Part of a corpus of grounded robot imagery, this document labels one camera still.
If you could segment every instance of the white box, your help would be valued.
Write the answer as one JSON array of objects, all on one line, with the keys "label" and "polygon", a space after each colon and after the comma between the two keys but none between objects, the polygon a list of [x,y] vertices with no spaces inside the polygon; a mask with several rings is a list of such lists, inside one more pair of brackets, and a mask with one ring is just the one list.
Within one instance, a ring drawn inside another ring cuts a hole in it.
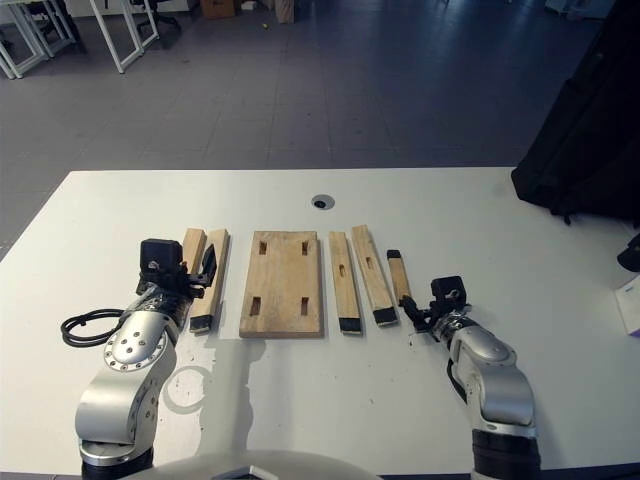
[{"label": "white box", "polygon": [[616,299],[627,333],[640,337],[640,275],[616,290]]}]

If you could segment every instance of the small wooden piece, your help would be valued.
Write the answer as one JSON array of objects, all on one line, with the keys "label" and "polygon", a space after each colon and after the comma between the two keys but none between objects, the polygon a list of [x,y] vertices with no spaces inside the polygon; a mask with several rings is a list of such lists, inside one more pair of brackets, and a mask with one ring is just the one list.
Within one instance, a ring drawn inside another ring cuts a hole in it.
[{"label": "small wooden piece", "polygon": [[182,242],[182,261],[187,262],[187,273],[198,273],[207,236],[199,228],[187,228]]},{"label": "small wooden piece", "polygon": [[322,336],[316,232],[255,232],[240,317],[241,337]]},{"label": "small wooden piece", "polygon": [[393,283],[393,291],[396,294],[398,306],[402,306],[402,297],[411,296],[409,289],[409,279],[407,271],[404,268],[404,261],[399,250],[387,250],[387,260],[389,261],[389,270],[391,270],[391,281]]},{"label": "small wooden piece", "polygon": [[376,246],[369,229],[366,225],[353,227],[351,236],[376,323],[381,327],[397,322],[398,318],[393,308],[391,294],[384,280]]},{"label": "small wooden piece", "polygon": [[204,292],[204,297],[196,298],[191,307],[191,320],[189,331],[193,333],[205,333],[211,330],[215,320],[215,314],[220,304],[224,272],[227,265],[227,249],[229,246],[229,233],[225,230],[213,230],[207,235],[205,251],[213,245],[216,255],[216,274],[213,283]]},{"label": "small wooden piece", "polygon": [[344,232],[329,232],[329,250],[340,331],[345,334],[360,335],[362,333],[360,308],[349,257],[349,245]]}]

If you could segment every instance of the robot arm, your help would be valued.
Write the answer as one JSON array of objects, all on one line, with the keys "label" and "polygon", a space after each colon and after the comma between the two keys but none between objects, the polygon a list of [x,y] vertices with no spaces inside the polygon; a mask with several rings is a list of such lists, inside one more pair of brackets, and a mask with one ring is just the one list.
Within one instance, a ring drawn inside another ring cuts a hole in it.
[{"label": "robot arm", "polygon": [[206,288],[215,275],[213,250],[203,264],[202,274],[188,275],[178,242],[142,242],[141,296],[107,339],[104,364],[76,411],[83,477],[115,479],[151,466],[160,390],[189,307],[204,292],[194,285]]},{"label": "robot arm", "polygon": [[417,331],[430,333],[449,351],[447,375],[467,404],[473,431],[472,478],[539,478],[533,392],[516,366],[515,350],[466,316],[460,277],[431,285],[436,300],[430,310],[418,310],[410,297],[402,306]]}]

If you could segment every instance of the chair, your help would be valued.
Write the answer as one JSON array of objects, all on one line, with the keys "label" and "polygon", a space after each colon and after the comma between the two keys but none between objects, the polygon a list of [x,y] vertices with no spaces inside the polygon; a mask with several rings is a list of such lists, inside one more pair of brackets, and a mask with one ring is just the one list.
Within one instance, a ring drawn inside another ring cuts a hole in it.
[{"label": "chair", "polygon": [[[159,23],[167,23],[169,25],[173,25],[173,27],[178,30],[181,31],[182,27],[180,27],[180,24],[178,23],[178,20],[176,20],[173,17],[169,17],[167,15],[160,15],[158,13],[158,3],[160,2],[166,2],[168,0],[149,0],[149,7],[151,7],[151,12],[153,14],[153,20],[156,22],[156,25],[158,25]],[[144,6],[144,1],[143,0],[131,0],[131,4],[132,5],[136,5],[136,6]],[[136,28],[138,29],[138,32],[140,32],[142,30],[142,27],[149,25],[149,20],[145,20],[144,22],[140,22]]]}]

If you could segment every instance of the gray floor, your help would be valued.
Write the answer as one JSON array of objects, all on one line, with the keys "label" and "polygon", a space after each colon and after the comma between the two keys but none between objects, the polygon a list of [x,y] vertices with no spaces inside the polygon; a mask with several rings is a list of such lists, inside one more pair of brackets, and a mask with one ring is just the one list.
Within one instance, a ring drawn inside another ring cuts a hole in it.
[{"label": "gray floor", "polygon": [[70,170],[514,165],[599,27],[542,1],[299,4],[181,15],[125,75],[80,21],[88,54],[0,79],[0,258]]}]

